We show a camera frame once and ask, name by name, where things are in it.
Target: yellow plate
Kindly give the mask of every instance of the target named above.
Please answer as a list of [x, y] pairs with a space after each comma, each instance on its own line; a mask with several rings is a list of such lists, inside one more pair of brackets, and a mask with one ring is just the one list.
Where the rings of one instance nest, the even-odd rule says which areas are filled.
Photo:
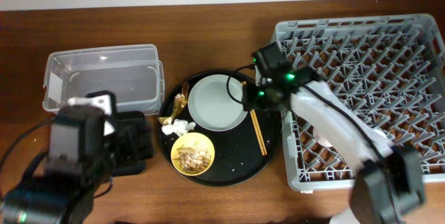
[[[193, 145], [196, 142], [198, 142], [199, 145], [201, 145], [202, 147], [206, 148], [209, 151], [210, 164], [206, 167], [206, 169], [204, 169], [204, 171], [202, 171], [200, 173], [195, 173], [195, 174], [187, 173], [186, 171], [181, 169], [181, 167], [179, 166], [179, 161], [176, 160], [179, 157], [177, 149], [182, 147], [183, 145]], [[188, 133], [188, 134], [184, 134], [183, 136], [179, 137], [175, 141], [175, 144], [173, 144], [172, 152], [170, 153], [170, 156], [172, 157], [173, 166], [181, 174], [187, 175], [187, 176], [196, 176], [196, 175], [200, 175], [200, 174], [204, 173], [205, 171], [207, 171], [210, 168], [211, 164], [213, 163], [213, 160], [215, 159], [215, 147], [213, 146], [213, 143], [210, 141], [210, 139], [207, 138], [207, 136], [205, 136], [204, 134]]]

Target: food wrapper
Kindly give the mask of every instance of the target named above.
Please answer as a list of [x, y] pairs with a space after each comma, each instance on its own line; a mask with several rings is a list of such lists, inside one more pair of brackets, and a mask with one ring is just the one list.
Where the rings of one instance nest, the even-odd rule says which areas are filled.
[[196, 127], [195, 122], [188, 123], [186, 120], [176, 119], [172, 125], [169, 124], [162, 126], [161, 130], [165, 135], [171, 135], [175, 133], [176, 135], [181, 137], [184, 134], [187, 134], [189, 131], [194, 130], [195, 127]]
[[158, 117], [159, 122], [163, 125], [171, 125], [175, 118], [182, 112], [187, 106], [188, 101], [188, 82], [183, 81], [181, 83], [181, 93], [175, 96], [175, 103], [173, 104], [173, 112], [170, 117]]

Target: wooden surface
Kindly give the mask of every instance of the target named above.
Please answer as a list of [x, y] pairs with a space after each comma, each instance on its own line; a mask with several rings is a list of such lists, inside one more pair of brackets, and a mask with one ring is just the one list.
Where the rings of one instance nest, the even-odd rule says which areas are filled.
[[[212, 68], [234, 69], [270, 40], [277, 22], [292, 19], [430, 13], [445, 35], [445, 0], [348, 0], [41, 10], [0, 13], [0, 153], [14, 138], [49, 116], [42, 109], [43, 75], [55, 51], [153, 43], [163, 62], [165, 89]], [[1, 189], [18, 182], [49, 130], [31, 134], [2, 171]], [[426, 185], [427, 204], [411, 223], [443, 223], [445, 184]], [[115, 179], [95, 201], [87, 223], [266, 223], [332, 216], [348, 206], [348, 191], [300, 194], [286, 181], [282, 148], [252, 179], [211, 188], [178, 175], [160, 151], [142, 175]]]

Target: wooden chopstick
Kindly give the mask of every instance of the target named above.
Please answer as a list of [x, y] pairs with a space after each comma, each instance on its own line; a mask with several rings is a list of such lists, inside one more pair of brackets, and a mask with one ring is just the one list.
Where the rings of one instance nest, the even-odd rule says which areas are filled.
[[255, 129], [255, 134], [257, 135], [258, 145], [259, 149], [261, 150], [262, 155], [267, 155], [267, 149], [264, 145], [263, 135], [261, 134], [261, 130], [259, 128], [258, 118], [257, 114], [255, 113], [255, 110], [250, 110], [250, 117], [252, 118], [253, 128]]

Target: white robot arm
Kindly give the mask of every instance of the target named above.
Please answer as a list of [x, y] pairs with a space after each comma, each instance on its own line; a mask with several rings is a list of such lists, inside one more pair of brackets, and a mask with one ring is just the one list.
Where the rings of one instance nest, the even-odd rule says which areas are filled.
[[[311, 81], [307, 84], [307, 87], [331, 101], [354, 119], [373, 140], [382, 156], [387, 157], [392, 154], [391, 141], [370, 128], [351, 110], [346, 108], [330, 90], [326, 82]], [[308, 90], [301, 88], [298, 93], [291, 95], [291, 110], [311, 123], [320, 135], [324, 136], [335, 147], [355, 173], [364, 167], [364, 162], [368, 160], [378, 161], [357, 128], [343, 115], [323, 103]], [[359, 224], [359, 221], [355, 218], [351, 208], [347, 208], [344, 212], [332, 217], [330, 224]]]
[[425, 202], [419, 157], [401, 152], [348, 109], [309, 67], [293, 69], [280, 44], [252, 54], [257, 84], [243, 87], [245, 109], [293, 111], [314, 126], [352, 168], [350, 209], [337, 223], [402, 223], [402, 215]]

